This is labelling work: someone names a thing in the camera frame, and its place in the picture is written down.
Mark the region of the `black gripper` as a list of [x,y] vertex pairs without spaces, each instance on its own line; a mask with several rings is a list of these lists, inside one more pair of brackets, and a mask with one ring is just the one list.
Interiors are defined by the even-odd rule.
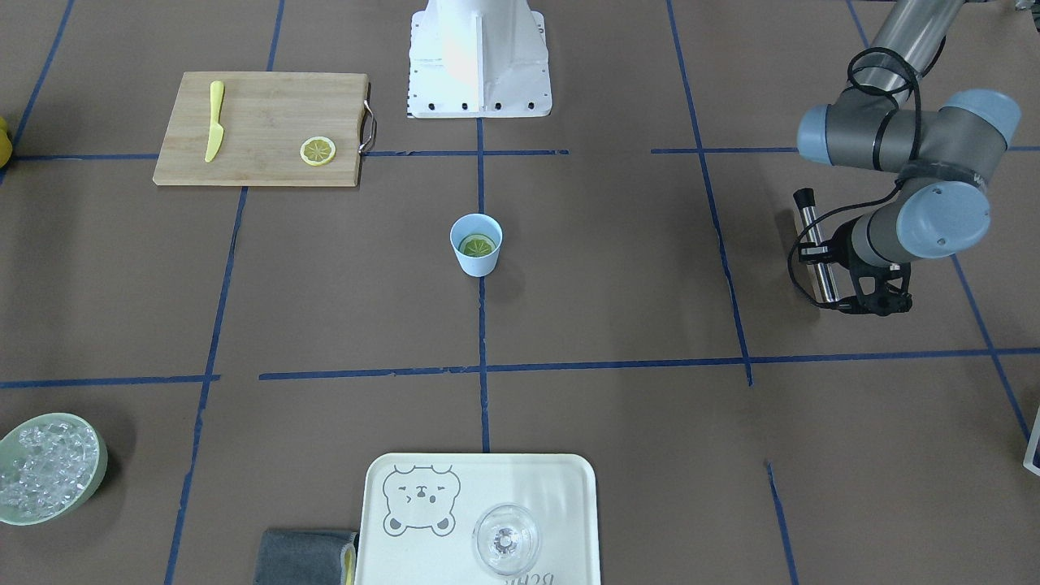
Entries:
[[[843,314],[873,314],[888,316],[906,314],[913,304],[909,283],[909,264],[883,262],[874,266],[856,252],[854,247],[855,221],[848,221],[825,241],[828,252],[818,257],[818,262],[838,264],[848,273],[853,292],[842,299]],[[799,254],[799,262],[815,262],[807,254]]]

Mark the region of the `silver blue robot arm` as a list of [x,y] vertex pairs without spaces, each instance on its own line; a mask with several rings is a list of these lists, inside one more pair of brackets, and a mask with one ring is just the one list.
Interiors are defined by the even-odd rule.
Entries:
[[990,227],[989,183],[1015,136],[1021,108],[998,90],[961,90],[936,111],[921,82],[960,1],[899,1],[869,48],[847,65],[846,88],[803,116],[796,148],[809,162],[894,174],[894,189],[861,202],[861,215],[824,238],[816,196],[794,193],[803,227],[787,253],[816,271],[818,292],[791,278],[820,310],[905,314],[912,264],[972,248]]

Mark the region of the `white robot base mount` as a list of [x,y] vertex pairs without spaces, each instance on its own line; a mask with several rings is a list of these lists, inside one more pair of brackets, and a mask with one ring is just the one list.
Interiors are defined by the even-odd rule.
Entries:
[[413,12],[409,32],[410,118],[553,111],[545,19],[527,1],[430,1]]

